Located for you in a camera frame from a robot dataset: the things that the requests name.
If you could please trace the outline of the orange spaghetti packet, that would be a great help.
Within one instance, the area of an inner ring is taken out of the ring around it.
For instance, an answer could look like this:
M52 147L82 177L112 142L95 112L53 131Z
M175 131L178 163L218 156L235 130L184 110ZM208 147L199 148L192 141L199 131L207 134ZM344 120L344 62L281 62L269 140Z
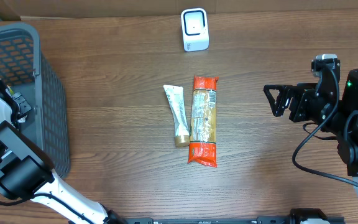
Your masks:
M217 166L217 77L193 79L188 162Z

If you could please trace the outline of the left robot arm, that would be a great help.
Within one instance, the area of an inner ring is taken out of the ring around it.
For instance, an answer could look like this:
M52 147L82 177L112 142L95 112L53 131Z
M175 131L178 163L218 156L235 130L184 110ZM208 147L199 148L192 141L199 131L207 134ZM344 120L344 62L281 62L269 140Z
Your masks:
M19 131L19 118L19 105L0 80L0 205L40 203L70 223L125 222L63 181L48 155Z

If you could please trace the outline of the white cream tube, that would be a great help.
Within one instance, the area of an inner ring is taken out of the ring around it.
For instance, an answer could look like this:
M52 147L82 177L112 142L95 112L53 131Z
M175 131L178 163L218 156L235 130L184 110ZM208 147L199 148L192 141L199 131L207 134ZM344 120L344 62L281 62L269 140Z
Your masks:
M190 143L190 133L186 120L184 91L182 86L164 85L163 89L174 120L174 140L176 147L185 147Z

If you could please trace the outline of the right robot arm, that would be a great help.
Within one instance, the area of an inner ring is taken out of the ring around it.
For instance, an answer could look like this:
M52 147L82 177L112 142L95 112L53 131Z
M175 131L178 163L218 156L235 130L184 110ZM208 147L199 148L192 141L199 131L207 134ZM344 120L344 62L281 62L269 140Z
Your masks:
M340 90L341 62L335 54L317 55L311 61L316 83L297 85L265 85L264 93L274 116L286 109L289 119L316 128L297 146L292 163L300 170L353 186L358 197L358 69L349 72L343 91ZM318 131L330 133L328 140L337 141L337 153L347 167L347 177L313 170L300 165L296 157L300 149Z

